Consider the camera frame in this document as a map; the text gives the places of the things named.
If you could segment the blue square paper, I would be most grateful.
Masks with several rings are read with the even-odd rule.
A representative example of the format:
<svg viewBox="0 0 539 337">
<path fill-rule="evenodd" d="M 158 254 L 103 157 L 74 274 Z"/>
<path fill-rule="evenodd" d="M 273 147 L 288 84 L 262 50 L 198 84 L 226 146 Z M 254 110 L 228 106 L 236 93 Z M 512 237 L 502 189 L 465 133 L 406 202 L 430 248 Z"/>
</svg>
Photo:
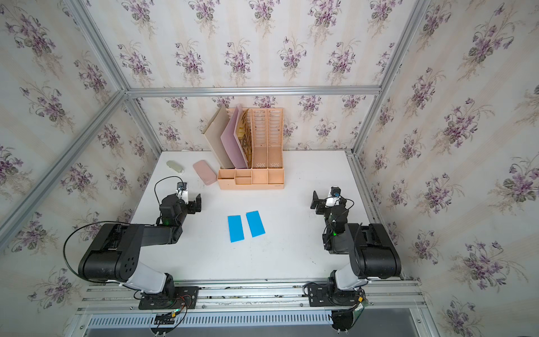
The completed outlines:
<svg viewBox="0 0 539 337">
<path fill-rule="evenodd" d="M 248 221 L 248 226 L 252 237 L 259 237 L 265 234 L 265 228 L 262 223 L 261 215 L 258 211 L 246 213 L 246 219 Z"/>
<path fill-rule="evenodd" d="M 241 216 L 228 216 L 227 223 L 229 228 L 230 242 L 236 243 L 244 240 L 244 231 Z"/>
</svg>

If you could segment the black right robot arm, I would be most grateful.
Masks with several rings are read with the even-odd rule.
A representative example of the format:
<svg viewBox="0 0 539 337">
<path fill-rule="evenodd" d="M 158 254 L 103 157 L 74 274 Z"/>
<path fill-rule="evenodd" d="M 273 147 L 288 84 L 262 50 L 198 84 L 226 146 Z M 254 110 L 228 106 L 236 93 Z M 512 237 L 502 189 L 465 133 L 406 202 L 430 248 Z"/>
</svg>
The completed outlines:
<svg viewBox="0 0 539 337">
<path fill-rule="evenodd" d="M 347 255 L 349 263 L 334 270 L 328 278 L 332 292 L 351 292 L 371 279 L 389 279 L 401 275 L 401 259 L 384 225 L 351 223 L 348 215 L 355 202 L 332 187 L 328 196 L 312 194 L 310 209 L 324 218 L 321 235 L 324 250 Z"/>
</svg>

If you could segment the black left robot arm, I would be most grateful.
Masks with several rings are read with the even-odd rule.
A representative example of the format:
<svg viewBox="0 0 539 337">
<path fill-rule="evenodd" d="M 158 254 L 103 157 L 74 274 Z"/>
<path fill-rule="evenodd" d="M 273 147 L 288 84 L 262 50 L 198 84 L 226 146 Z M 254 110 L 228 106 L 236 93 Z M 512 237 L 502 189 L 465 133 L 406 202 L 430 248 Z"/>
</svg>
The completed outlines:
<svg viewBox="0 0 539 337">
<path fill-rule="evenodd" d="M 77 269 L 68 262 L 69 240 L 64 241 L 63 258 L 67 269 L 86 282 L 116 283 L 148 298 L 175 298 L 173 277 L 140 262 L 140 252 L 143 247 L 172 245 L 179 241 L 186 217 L 202 211 L 202 196 L 189 200 L 187 194 L 188 184 L 180 181 L 173 194 L 159 199 L 159 216 L 154 224 L 98 221 L 73 230 L 71 236 L 87 227 L 100 226 Z"/>
</svg>

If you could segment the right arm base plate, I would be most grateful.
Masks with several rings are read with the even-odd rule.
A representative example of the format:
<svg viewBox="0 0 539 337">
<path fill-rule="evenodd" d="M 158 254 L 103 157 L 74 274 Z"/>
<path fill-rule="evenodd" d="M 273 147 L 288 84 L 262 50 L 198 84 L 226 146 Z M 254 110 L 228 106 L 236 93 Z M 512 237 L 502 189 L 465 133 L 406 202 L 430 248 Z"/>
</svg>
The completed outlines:
<svg viewBox="0 0 539 337">
<path fill-rule="evenodd" d="M 365 301 L 362 290 L 342 291 L 333 284 L 308 282 L 303 286 L 310 307 L 352 307 Z"/>
</svg>

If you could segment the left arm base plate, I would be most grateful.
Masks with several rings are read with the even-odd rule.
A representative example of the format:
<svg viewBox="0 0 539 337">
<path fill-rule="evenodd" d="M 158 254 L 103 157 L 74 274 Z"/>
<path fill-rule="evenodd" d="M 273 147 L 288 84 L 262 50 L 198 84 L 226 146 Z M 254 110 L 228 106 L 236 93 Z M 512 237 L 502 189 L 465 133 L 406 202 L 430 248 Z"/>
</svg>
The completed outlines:
<svg viewBox="0 0 539 337">
<path fill-rule="evenodd" d="M 200 288 L 198 286 L 176 286 L 171 294 L 146 294 L 141 296 L 139 310 L 175 310 L 196 306 Z"/>
</svg>

